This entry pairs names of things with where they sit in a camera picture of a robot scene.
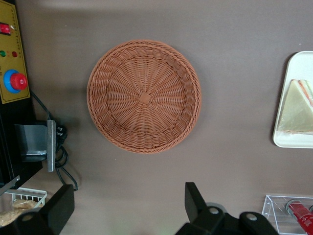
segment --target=yellow control panel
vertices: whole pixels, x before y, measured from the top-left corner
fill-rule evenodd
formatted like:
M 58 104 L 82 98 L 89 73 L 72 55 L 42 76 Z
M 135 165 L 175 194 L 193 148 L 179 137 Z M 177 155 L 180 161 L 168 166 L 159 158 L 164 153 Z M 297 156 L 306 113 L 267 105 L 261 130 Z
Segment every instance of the yellow control panel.
M 15 6 L 0 0 L 0 95 L 2 104 L 30 97 Z

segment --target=sandwich wedge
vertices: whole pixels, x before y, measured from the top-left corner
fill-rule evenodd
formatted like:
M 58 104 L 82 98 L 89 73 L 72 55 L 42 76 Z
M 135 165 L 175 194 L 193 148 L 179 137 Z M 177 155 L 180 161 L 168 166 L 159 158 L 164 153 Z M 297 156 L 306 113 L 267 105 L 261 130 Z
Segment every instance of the sandwich wedge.
M 277 130 L 313 134 L 313 87 L 309 81 L 291 81 Z

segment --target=red switch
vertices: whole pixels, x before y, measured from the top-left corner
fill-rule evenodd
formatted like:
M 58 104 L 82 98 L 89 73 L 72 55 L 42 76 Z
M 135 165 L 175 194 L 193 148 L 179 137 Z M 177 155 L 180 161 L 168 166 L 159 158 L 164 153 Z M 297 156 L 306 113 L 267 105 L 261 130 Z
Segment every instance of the red switch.
M 14 73 L 11 75 L 10 83 L 15 90 L 24 90 L 27 87 L 27 79 L 24 74 Z
M 10 26 L 6 23 L 0 23 L 0 33 L 11 35 Z

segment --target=bread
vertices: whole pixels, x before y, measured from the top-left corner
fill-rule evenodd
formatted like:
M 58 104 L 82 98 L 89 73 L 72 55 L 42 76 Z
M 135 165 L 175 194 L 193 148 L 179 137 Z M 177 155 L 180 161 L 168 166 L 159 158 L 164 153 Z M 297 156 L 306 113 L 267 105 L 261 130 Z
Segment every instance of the bread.
M 278 131 L 313 134 L 313 89 L 307 80 L 292 80 L 285 96 Z
M 5 226 L 13 222 L 23 212 L 33 209 L 37 205 L 37 202 L 32 200 L 16 199 L 13 202 L 13 211 L 7 211 L 0 213 L 0 226 Z

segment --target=clear acrylic holder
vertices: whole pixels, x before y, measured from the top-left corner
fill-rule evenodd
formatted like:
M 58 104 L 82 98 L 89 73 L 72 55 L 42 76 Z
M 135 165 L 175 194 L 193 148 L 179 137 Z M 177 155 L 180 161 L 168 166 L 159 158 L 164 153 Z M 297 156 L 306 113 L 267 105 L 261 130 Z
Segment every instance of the clear acrylic holder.
M 266 195 L 262 215 L 281 235 L 306 235 L 307 233 L 285 208 L 292 199 L 300 200 L 301 204 L 308 209 L 313 205 L 312 197 Z

